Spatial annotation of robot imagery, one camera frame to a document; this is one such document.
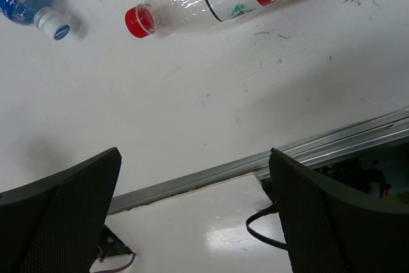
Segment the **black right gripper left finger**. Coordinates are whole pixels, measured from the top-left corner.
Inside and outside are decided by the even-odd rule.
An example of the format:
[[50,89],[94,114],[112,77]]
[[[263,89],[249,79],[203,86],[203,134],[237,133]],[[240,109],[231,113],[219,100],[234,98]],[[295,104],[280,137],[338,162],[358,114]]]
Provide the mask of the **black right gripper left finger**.
[[1,193],[1,272],[89,272],[121,168],[110,148]]

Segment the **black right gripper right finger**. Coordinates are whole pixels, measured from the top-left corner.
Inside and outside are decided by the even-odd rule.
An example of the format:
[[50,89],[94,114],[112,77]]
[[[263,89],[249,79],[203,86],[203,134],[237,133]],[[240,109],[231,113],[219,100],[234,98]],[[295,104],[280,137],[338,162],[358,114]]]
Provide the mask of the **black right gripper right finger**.
[[276,149],[269,169],[293,272],[408,272],[408,205],[355,190]]

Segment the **blue label plastic bottle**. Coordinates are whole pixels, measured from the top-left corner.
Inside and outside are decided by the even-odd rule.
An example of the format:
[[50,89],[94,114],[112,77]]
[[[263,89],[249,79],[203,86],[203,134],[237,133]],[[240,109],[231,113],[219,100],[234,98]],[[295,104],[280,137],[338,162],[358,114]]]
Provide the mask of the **blue label plastic bottle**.
[[70,25],[54,9],[54,0],[1,0],[1,13],[10,21],[34,26],[53,40],[62,40]]

